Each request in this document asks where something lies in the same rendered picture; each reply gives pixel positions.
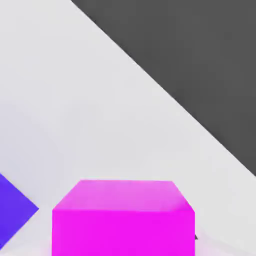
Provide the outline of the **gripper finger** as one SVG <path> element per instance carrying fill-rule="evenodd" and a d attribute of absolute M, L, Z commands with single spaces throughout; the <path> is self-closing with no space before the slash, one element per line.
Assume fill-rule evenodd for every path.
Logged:
<path fill-rule="evenodd" d="M 210 256 L 210 242 L 205 236 L 195 236 L 195 256 Z"/>

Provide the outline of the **small magenta cube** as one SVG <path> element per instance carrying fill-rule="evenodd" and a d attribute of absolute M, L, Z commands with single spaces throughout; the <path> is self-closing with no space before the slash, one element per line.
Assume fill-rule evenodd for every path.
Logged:
<path fill-rule="evenodd" d="M 52 210 L 51 256 L 195 256 L 195 241 L 172 181 L 81 180 Z"/>

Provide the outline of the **small purple cube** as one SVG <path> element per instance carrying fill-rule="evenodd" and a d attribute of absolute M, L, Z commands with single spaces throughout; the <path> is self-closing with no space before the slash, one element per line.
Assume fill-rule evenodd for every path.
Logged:
<path fill-rule="evenodd" d="M 39 208 L 0 174 L 0 250 Z"/>

